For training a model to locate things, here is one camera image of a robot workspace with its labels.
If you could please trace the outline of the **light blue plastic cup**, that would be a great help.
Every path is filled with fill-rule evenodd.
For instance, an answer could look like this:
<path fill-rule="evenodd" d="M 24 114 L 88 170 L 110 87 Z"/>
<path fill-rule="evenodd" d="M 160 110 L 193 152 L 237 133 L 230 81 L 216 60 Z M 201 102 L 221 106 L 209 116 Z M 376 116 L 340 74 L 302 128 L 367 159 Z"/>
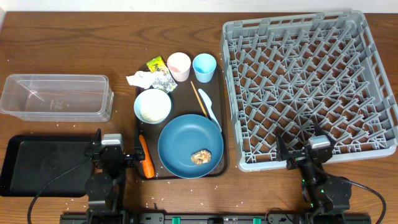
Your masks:
<path fill-rule="evenodd" d="M 199 54 L 193 60 L 195 76 L 201 83 L 208 83 L 213 78 L 216 66 L 216 60 L 210 54 Z"/>

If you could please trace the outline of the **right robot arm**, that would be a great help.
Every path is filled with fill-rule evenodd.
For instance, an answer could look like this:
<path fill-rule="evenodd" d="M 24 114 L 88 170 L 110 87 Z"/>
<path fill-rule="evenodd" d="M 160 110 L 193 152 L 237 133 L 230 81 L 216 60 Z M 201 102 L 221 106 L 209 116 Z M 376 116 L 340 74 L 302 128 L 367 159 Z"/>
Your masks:
<path fill-rule="evenodd" d="M 314 125 L 315 134 L 301 150 L 290 152 L 282 136 L 276 134 L 278 161 L 285 161 L 288 170 L 299 169 L 302 175 L 302 193 L 312 207 L 306 209 L 303 219 L 309 223 L 319 223 L 335 219 L 340 212 L 350 208 L 351 185 L 345 178 L 332 177 L 323 169 L 323 163 L 333 157 L 336 141 Z"/>

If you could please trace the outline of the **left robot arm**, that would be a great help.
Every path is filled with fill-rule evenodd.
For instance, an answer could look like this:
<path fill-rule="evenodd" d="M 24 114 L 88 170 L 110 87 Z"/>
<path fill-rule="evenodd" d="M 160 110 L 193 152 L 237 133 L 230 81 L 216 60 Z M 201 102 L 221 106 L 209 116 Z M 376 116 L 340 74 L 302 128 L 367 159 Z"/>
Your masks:
<path fill-rule="evenodd" d="M 100 170 L 85 184 L 88 222 L 129 223 L 130 211 L 123 206 L 126 170 L 147 158 L 142 145 L 138 144 L 133 154 L 126 154 L 121 134 L 102 135 L 98 129 L 85 148 L 85 156 Z"/>

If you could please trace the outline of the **pink plastic cup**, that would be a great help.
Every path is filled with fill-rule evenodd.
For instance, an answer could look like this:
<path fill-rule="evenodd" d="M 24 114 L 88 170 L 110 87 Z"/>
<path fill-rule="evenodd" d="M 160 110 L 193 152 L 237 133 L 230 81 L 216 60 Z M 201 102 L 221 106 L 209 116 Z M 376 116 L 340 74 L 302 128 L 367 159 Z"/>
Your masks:
<path fill-rule="evenodd" d="M 184 82 L 190 74 L 191 60 L 187 54 L 175 52 L 168 57 L 167 66 L 177 82 Z"/>

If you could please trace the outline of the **dark blue plate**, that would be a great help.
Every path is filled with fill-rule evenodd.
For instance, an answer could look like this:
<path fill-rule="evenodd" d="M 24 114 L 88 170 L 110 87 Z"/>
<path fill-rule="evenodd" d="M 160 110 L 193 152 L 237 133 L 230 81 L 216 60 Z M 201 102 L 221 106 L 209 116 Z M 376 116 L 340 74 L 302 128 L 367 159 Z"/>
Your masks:
<path fill-rule="evenodd" d="M 158 153 L 164 167 L 185 179 L 196 179 L 213 171 L 223 157 L 223 149 L 223 137 L 217 126 L 197 114 L 185 114 L 171 120 L 158 141 Z M 198 165 L 191 156 L 201 150 L 209 151 L 211 159 Z"/>

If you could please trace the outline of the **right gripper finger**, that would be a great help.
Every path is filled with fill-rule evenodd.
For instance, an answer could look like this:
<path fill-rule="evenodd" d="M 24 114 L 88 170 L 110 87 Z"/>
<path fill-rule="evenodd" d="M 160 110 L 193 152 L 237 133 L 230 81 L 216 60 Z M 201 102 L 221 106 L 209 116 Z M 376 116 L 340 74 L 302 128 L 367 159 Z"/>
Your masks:
<path fill-rule="evenodd" d="M 315 135 L 316 136 L 326 136 L 328 140 L 330 141 L 331 145 L 335 145 L 336 141 L 326 132 L 324 131 L 318 123 L 314 123 L 314 130 L 315 130 Z"/>
<path fill-rule="evenodd" d="M 289 150 L 287 149 L 287 146 L 285 145 L 285 142 L 279 133 L 276 134 L 276 143 L 277 143 L 276 160 L 286 161 L 289 158 Z"/>

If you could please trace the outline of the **brown food scrap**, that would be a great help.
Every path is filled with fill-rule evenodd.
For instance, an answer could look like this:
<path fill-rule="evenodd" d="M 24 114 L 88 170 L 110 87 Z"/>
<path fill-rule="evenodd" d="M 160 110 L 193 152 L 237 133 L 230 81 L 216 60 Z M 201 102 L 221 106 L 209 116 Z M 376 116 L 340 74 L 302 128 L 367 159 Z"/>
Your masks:
<path fill-rule="evenodd" d="M 201 151 L 192 154 L 191 160 L 194 164 L 198 166 L 209 163 L 211 161 L 211 152 L 206 149 L 203 149 Z"/>

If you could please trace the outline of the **orange carrot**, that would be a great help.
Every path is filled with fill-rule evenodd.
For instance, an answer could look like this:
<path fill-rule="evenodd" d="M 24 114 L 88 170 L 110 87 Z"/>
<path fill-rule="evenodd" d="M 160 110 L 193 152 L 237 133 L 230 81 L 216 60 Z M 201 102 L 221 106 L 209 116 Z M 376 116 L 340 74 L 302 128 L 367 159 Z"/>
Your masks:
<path fill-rule="evenodd" d="M 155 169 L 154 169 L 154 165 L 152 163 L 151 157 L 150 157 L 150 153 L 147 147 L 147 143 L 145 138 L 143 137 L 143 135 L 139 136 L 139 141 L 141 143 L 141 146 L 144 150 L 144 154 L 145 154 L 145 159 L 142 161 L 142 168 L 144 171 L 144 175 L 146 178 L 151 179 L 155 176 Z"/>

